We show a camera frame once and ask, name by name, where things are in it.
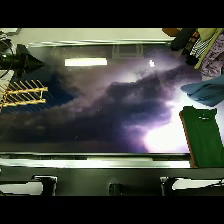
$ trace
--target blue cloth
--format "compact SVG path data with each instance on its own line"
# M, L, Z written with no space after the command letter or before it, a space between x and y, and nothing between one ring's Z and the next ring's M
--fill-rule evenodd
M224 75L211 80L184 85L181 90L186 92L192 100L214 107L224 100Z

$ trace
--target white wall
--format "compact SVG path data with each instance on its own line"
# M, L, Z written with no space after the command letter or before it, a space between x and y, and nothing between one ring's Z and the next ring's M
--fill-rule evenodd
M11 38L14 44L25 45L45 41L173 39L162 28L22 28L19 35Z

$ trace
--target dark green fabric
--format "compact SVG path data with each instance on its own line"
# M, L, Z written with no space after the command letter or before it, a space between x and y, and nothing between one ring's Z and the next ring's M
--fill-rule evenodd
M193 106L184 107L180 113L197 167L224 167L224 148L216 114L217 109L195 109Z

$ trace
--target stormy sky print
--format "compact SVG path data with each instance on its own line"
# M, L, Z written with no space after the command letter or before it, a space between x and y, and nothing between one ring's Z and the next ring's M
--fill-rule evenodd
M168 46L142 48L138 57L133 56L136 45L121 46L119 57L112 45L29 49L46 66L23 80L39 79L53 98L42 108L4 109L0 151L188 153L179 112L187 105L208 107L180 87L200 81L201 75ZM90 57L107 58L107 65L65 66L65 59Z

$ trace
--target white floor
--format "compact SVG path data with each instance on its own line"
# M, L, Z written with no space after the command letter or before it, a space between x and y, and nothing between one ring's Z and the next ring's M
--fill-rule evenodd
M48 41L113 40L113 39L159 39L173 38L162 32L162 28L22 28L12 36L14 44L29 44Z

